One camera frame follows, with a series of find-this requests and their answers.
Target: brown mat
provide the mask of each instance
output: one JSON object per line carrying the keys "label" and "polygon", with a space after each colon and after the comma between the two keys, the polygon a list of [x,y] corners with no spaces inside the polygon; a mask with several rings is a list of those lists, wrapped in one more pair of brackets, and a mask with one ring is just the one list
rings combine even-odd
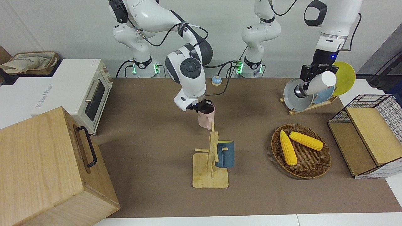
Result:
{"label": "brown mat", "polygon": [[[221,140],[235,141],[236,162],[228,170],[229,188],[195,189],[192,156],[194,148],[208,148],[209,132],[194,111],[174,104],[180,85],[164,78],[115,79],[93,137],[121,205],[110,217],[400,212],[385,180],[351,178],[327,126],[341,102],[289,116],[278,101],[288,81],[232,79],[223,95],[210,98],[215,129]],[[224,88],[207,84],[209,92]],[[308,126],[325,140],[332,157],[325,175],[295,179],[267,156],[273,132],[287,123]]]}

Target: oven door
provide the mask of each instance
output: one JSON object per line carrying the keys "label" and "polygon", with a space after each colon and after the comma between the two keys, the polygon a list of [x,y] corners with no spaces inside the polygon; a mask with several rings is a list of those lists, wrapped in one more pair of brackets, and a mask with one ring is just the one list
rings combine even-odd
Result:
{"label": "oven door", "polygon": [[95,133],[101,117],[110,88],[102,74],[97,71],[88,94],[84,100],[81,118]]}

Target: oven handle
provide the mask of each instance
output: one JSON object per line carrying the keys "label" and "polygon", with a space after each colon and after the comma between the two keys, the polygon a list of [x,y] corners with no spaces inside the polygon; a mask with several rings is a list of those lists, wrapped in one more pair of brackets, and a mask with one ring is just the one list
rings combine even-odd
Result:
{"label": "oven handle", "polygon": [[85,102],[93,102],[94,101],[95,93],[98,90],[100,82],[101,81],[99,79],[92,82],[91,89],[89,90],[88,95],[85,98]]}
{"label": "oven handle", "polygon": [[85,131],[85,136],[86,136],[86,139],[88,140],[89,148],[91,149],[91,153],[92,153],[92,157],[93,157],[93,161],[90,162],[90,163],[87,165],[88,168],[91,168],[92,166],[94,166],[94,165],[96,164],[96,162],[98,161],[98,159],[96,158],[95,149],[94,149],[94,146],[92,145],[91,138],[89,137],[88,130],[85,128],[85,126],[80,126],[80,127],[77,127],[76,129],[77,129],[77,131],[80,131],[80,130],[84,130],[84,131]]}

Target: corn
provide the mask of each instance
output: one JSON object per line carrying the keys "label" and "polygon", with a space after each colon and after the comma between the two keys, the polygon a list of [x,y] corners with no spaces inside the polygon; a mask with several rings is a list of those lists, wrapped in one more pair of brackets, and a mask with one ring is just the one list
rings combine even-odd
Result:
{"label": "corn", "polygon": [[285,131],[281,130],[281,135],[279,139],[281,141],[282,151],[285,157],[286,164],[288,164],[289,166],[296,165],[297,164],[296,153]]}
{"label": "corn", "polygon": [[297,143],[312,148],[316,151],[320,151],[324,146],[324,144],[321,141],[298,132],[291,132],[289,137],[290,139],[296,141]]}

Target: woven tray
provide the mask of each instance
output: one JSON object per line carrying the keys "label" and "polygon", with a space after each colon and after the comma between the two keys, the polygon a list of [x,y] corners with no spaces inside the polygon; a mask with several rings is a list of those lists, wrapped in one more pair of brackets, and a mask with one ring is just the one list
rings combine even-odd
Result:
{"label": "woven tray", "polygon": [[[292,142],[293,148],[296,152],[297,165],[289,166],[285,162],[281,142],[279,140],[281,130],[285,131],[287,135],[289,135],[290,132],[295,131],[311,136],[322,141],[324,143],[324,147],[321,151],[315,151],[291,139],[290,141]],[[280,166],[282,166],[287,172],[300,178],[312,179],[322,176],[329,170],[331,166],[331,155],[324,140],[314,131],[302,125],[287,124],[279,127],[277,130],[275,130],[272,136],[271,147],[274,157]]]}

